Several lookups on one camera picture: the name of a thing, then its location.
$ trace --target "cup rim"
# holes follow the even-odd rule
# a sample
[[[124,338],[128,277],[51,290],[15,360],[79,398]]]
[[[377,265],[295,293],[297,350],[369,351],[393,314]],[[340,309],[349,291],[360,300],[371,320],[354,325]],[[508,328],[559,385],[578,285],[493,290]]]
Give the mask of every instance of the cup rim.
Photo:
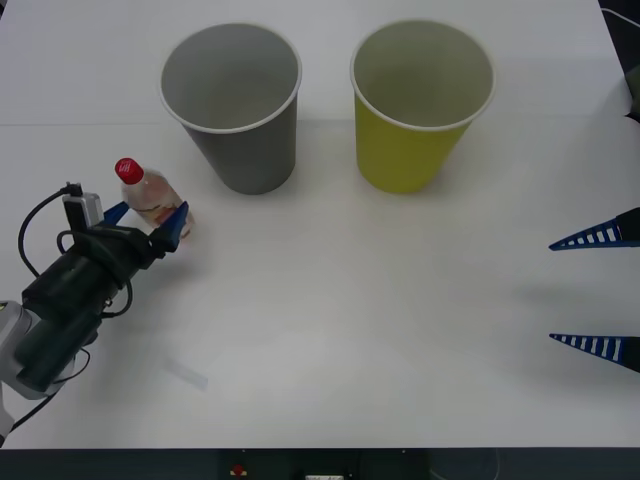
[[[491,80],[491,91],[489,92],[489,95],[487,96],[487,99],[485,100],[485,102],[482,104],[482,106],[476,110],[474,113],[472,113],[471,115],[469,115],[467,118],[464,118],[458,122],[455,123],[451,123],[449,125],[440,125],[437,127],[421,127],[418,125],[411,125],[409,123],[403,123],[400,122],[394,118],[389,117],[388,115],[385,115],[384,113],[382,113],[380,110],[378,110],[376,107],[374,107],[366,98],[365,96],[362,94],[362,92],[360,91],[360,87],[358,87],[358,83],[356,82],[356,75],[355,75],[355,62],[356,62],[356,57],[358,56],[358,53],[360,52],[360,49],[362,48],[362,46],[365,44],[365,42],[367,40],[369,40],[373,35],[375,35],[376,33],[380,32],[381,30],[384,30],[385,28],[389,28],[395,25],[400,25],[403,23],[415,23],[415,22],[419,22],[419,23],[435,23],[438,25],[442,25],[448,28],[451,28],[453,30],[456,30],[460,33],[462,33],[463,35],[466,35],[472,42],[474,42],[479,48],[480,50],[482,50],[482,52],[485,54],[485,56],[487,57],[487,60],[489,62],[489,66],[491,67],[491,73],[492,73],[492,80]],[[350,68],[350,76],[351,76],[351,85],[353,86],[353,89],[357,95],[357,97],[360,99],[360,101],[367,107],[367,109],[373,113],[375,116],[381,118],[382,120],[384,120],[385,122],[391,123],[393,125],[396,125],[400,128],[404,128],[406,130],[414,130],[416,132],[444,132],[444,131],[448,131],[448,130],[454,130],[456,128],[465,126],[470,124],[473,120],[475,120],[478,116],[480,116],[482,114],[482,112],[484,112],[486,110],[486,108],[489,106],[489,104],[491,103],[491,101],[493,100],[493,97],[496,93],[496,66],[495,66],[495,62],[493,60],[493,57],[491,56],[491,54],[489,53],[489,50],[484,46],[484,44],[479,41],[474,35],[470,34],[469,32],[467,32],[466,30],[457,27],[455,25],[452,25],[448,22],[444,22],[441,20],[434,20],[431,18],[405,18],[402,20],[397,20],[397,21],[393,21],[390,23],[385,23],[384,25],[381,25],[380,27],[376,28],[374,31],[370,32],[368,35],[366,35],[356,46],[355,50],[353,51],[353,55],[351,56],[351,68]]]
[[[164,92],[162,90],[162,74],[164,73],[164,68],[167,65],[167,61],[169,60],[171,55],[173,55],[173,52],[175,52],[176,49],[180,45],[182,45],[184,42],[189,40],[191,37],[203,32],[205,30],[208,30],[210,28],[226,26],[226,25],[242,25],[242,26],[256,27],[256,28],[260,28],[262,30],[265,30],[265,31],[275,35],[276,37],[278,37],[280,40],[282,40],[291,49],[291,52],[293,53],[293,56],[296,59],[296,64],[298,66],[298,78],[296,79],[296,84],[294,85],[293,90],[291,91],[291,94],[289,95],[289,97],[283,102],[283,104],[275,112],[271,113],[267,117],[265,117],[265,118],[263,118],[261,120],[258,120],[257,122],[250,123],[249,125],[244,125],[242,127],[235,127],[235,128],[209,128],[209,127],[202,127],[200,125],[196,125],[195,123],[191,123],[188,120],[185,120],[184,118],[182,118],[180,115],[178,115],[169,106],[169,103],[164,98]],[[229,22],[229,23],[217,23],[215,25],[209,25],[208,27],[201,28],[201,29],[199,29],[199,30],[197,30],[195,32],[192,32],[192,33],[184,36],[182,39],[180,39],[178,42],[176,42],[173,45],[173,47],[171,47],[171,49],[169,50],[169,53],[167,55],[165,55],[164,60],[161,63],[160,74],[158,75],[158,80],[157,80],[157,89],[158,89],[158,92],[160,94],[160,100],[161,100],[162,105],[164,106],[164,108],[167,110],[167,112],[169,112],[169,114],[173,118],[175,118],[182,125],[184,125],[185,127],[189,127],[192,130],[197,130],[198,132],[217,133],[217,134],[223,134],[224,135],[224,134],[246,132],[246,131],[249,131],[249,130],[253,130],[254,128],[258,128],[258,127],[260,127],[260,126],[262,126],[262,125],[264,125],[266,123],[269,123],[271,120],[273,120],[278,115],[280,115],[282,112],[284,112],[289,107],[289,105],[291,105],[291,103],[294,101],[294,99],[298,95],[298,91],[300,90],[300,84],[301,83],[302,83],[302,61],[300,60],[300,55],[298,54],[298,51],[293,46],[293,43],[291,43],[287,37],[285,37],[281,33],[276,32],[275,30],[273,30],[273,29],[271,29],[271,28],[269,28],[269,27],[267,27],[265,25],[261,25],[259,23],[253,23],[253,22]]]

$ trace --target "table surface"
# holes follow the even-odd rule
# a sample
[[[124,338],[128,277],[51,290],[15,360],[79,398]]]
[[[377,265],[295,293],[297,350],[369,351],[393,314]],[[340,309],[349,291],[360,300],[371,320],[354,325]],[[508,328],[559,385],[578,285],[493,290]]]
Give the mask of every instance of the table surface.
[[[348,65],[406,17],[475,33],[499,83],[435,182],[394,196],[357,172]],[[260,197],[221,185],[155,90],[173,44],[232,20],[283,32],[304,69],[297,167]],[[13,0],[0,65],[2,296],[30,281],[29,209],[66,180],[117,202],[122,156],[197,222],[6,447],[640,447],[640,376],[547,337],[640,329],[637,252],[547,250],[640,204],[596,0]],[[37,267],[63,228],[60,205],[36,218]]]

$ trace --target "blue gripper jaw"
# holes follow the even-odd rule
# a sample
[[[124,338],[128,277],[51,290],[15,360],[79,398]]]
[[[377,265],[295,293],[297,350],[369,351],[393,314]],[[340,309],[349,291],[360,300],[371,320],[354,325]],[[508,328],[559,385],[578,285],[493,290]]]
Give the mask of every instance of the blue gripper jaw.
[[[549,245],[553,251],[618,247],[640,247],[640,208]]]
[[[100,223],[103,225],[117,225],[124,214],[129,211],[129,205],[125,202],[120,202],[117,205],[114,205],[109,210],[104,212],[104,220]]]
[[[549,336],[584,353],[640,372],[640,337],[592,337],[566,333],[551,333]]]
[[[162,225],[151,232],[149,235],[151,244],[161,251],[175,252],[180,245],[180,234],[187,222],[187,215],[189,215],[189,204],[182,202],[182,205],[176,208]]]

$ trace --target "plastic bottle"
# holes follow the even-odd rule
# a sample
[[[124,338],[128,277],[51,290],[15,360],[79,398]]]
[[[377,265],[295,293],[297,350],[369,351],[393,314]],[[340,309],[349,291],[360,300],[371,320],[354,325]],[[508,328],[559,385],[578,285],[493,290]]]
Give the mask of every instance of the plastic bottle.
[[[123,182],[122,199],[154,228],[182,204],[182,199],[160,172],[143,169],[133,158],[118,160],[116,174]],[[191,232],[193,223],[193,216],[189,212],[182,238]]]

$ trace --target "yellow paper cup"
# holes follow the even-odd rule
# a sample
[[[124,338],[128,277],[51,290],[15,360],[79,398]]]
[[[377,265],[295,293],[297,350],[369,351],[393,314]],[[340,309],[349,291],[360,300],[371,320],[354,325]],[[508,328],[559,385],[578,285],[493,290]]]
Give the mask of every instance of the yellow paper cup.
[[[358,168],[373,186],[410,193],[427,185],[489,105],[496,74],[470,35],[432,20],[386,25],[351,59]]]

